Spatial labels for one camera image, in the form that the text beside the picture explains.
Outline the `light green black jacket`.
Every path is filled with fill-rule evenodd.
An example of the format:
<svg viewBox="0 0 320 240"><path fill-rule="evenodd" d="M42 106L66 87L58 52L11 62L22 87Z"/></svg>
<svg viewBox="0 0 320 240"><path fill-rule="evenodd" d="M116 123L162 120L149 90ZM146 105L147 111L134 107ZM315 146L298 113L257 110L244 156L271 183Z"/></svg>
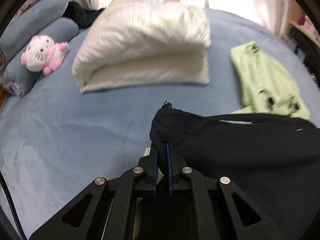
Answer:
<svg viewBox="0 0 320 240"><path fill-rule="evenodd" d="M319 238L319 129L289 72L259 45L229 52L242 109L199 116L164 107L150 139L163 174L167 144L209 178L228 177L290 239Z"/></svg>

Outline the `cream white puffer jacket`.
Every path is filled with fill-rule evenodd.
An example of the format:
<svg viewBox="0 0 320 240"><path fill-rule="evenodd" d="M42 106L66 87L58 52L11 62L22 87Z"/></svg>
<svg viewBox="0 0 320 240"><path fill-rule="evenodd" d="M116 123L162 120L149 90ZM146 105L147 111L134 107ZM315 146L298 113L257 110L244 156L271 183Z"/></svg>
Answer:
<svg viewBox="0 0 320 240"><path fill-rule="evenodd" d="M210 23L180 0L113 0L72 65L82 93L160 84L207 85Z"/></svg>

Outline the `blue plush bed blanket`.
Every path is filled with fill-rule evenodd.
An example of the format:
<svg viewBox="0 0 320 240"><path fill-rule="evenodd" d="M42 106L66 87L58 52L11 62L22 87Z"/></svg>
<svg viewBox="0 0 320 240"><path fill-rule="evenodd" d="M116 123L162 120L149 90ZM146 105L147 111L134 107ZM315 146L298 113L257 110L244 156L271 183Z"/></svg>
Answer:
<svg viewBox="0 0 320 240"><path fill-rule="evenodd" d="M300 58L260 25L208 10L212 44L206 86L132 87L82 94L71 66L87 31L69 43L54 74L1 111L1 172L26 236L30 236L97 177L113 179L137 165L150 146L153 117L165 101L202 115L239 110L241 89L229 58L232 48L255 41L294 78L319 125L319 87Z"/></svg>

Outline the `pink white cat plush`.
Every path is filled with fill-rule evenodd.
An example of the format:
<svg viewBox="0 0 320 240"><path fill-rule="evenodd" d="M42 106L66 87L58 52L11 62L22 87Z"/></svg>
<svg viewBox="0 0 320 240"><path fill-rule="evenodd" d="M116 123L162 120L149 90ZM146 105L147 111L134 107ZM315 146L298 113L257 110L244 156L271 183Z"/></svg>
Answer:
<svg viewBox="0 0 320 240"><path fill-rule="evenodd" d="M50 36L35 35L21 55L21 65L48 76L60 69L68 50L67 42L56 43Z"/></svg>

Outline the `lower blue rolled pillow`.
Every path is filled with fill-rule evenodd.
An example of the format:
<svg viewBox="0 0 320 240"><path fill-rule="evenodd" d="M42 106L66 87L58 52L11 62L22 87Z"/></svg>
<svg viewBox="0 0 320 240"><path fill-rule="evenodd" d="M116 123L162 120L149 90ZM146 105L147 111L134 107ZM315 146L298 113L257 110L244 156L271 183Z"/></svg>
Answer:
<svg viewBox="0 0 320 240"><path fill-rule="evenodd" d="M57 71L69 51L68 42L79 33L71 19L59 18L31 37L1 71L1 87L16 97L30 92L41 74Z"/></svg>

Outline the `blue rolled pillow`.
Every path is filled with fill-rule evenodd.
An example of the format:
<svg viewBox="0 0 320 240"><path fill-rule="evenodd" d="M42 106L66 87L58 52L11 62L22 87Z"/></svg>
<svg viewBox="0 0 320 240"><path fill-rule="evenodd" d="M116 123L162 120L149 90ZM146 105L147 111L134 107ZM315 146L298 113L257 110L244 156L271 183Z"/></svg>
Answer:
<svg viewBox="0 0 320 240"><path fill-rule="evenodd" d="M71 19L59 18L31 37L1 71L1 87L16 97L30 92L41 74L57 71L69 51L68 42L79 33Z"/></svg>
<svg viewBox="0 0 320 240"><path fill-rule="evenodd" d="M9 62L30 39L60 18L69 0L40 0L14 20L1 36L1 61Z"/></svg>

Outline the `black garment by pillows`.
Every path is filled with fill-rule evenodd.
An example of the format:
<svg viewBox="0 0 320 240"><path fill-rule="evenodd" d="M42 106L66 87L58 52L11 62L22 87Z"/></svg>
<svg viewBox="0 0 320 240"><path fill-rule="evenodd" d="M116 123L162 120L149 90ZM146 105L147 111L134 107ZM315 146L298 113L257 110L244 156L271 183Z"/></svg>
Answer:
<svg viewBox="0 0 320 240"><path fill-rule="evenodd" d="M93 24L103 10L104 8L99 10L88 10L81 7L79 3L70 1L62 17L73 20L80 29L87 29Z"/></svg>

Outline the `wooden bookshelf desk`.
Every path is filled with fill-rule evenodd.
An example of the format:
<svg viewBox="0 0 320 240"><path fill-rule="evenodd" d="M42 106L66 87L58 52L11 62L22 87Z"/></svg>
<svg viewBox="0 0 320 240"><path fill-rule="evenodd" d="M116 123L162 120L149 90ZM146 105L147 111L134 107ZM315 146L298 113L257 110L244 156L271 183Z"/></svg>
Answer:
<svg viewBox="0 0 320 240"><path fill-rule="evenodd" d="M294 0L291 0L286 13L282 35L289 38L292 34L302 34L302 38L319 49L319 33L304 10Z"/></svg>

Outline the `upper blue rolled pillow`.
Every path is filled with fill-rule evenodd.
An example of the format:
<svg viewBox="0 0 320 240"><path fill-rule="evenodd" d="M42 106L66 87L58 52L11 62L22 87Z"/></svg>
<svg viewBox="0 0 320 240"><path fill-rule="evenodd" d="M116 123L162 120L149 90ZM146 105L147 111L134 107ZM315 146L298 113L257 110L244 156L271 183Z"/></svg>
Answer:
<svg viewBox="0 0 320 240"><path fill-rule="evenodd" d="M14 20L1 36L1 61L9 62L30 39L60 18L69 0L40 0Z"/></svg>

